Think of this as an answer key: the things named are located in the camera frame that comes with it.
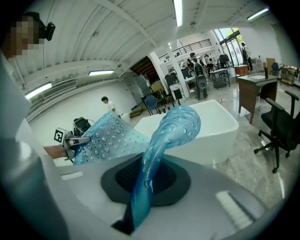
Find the blue chair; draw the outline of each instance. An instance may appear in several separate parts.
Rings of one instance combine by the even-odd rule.
[[[272,67],[272,71],[270,71],[270,73],[272,75],[274,75],[274,76],[278,76],[278,73],[279,73],[279,65],[278,65],[278,63],[273,62],[273,64],[272,64],[271,67]]]
[[[147,110],[148,110],[150,116],[151,116],[151,114],[153,115],[151,110],[154,108],[156,109],[156,112],[158,113],[158,109],[156,108],[157,103],[156,103],[155,97],[153,97],[152,95],[147,96],[145,99],[145,104],[147,106]]]

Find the blue plastic sheet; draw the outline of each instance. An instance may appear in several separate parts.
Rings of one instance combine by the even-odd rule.
[[[153,197],[152,180],[165,150],[192,141],[200,132],[200,128],[200,117],[189,106],[172,108],[161,120],[143,155],[135,188],[131,193],[131,212],[135,229],[150,212]]]
[[[150,139],[134,130],[113,112],[107,112],[83,137],[91,141],[75,152],[75,165],[102,162],[133,153],[145,152]]]

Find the robotic arm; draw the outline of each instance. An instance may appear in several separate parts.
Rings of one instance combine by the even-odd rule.
[[[88,143],[90,138],[75,136],[72,131],[57,128],[55,130],[54,140],[59,142],[66,152],[67,158],[65,160],[71,160],[71,162],[73,162],[72,159],[75,157],[76,147],[80,144]]]

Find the railing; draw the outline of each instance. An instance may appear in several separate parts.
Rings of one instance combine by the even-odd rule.
[[[210,43],[209,39],[206,39],[203,41],[199,41],[199,42],[195,42],[195,43],[183,46],[181,48],[177,48],[177,49],[173,50],[172,52],[174,53],[175,58],[176,58],[180,55],[183,55],[183,54],[186,54],[189,52],[193,52],[200,48],[204,48],[204,47],[208,47],[208,46],[211,46],[211,43]],[[159,59],[161,60],[161,62],[167,62],[170,59],[170,57],[168,54],[165,54],[164,56],[161,56]]]

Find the hand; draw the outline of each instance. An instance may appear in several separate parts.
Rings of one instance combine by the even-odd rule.
[[[61,145],[47,146],[44,147],[44,149],[47,152],[47,154],[51,156],[53,159],[63,158],[67,156],[66,151]]]

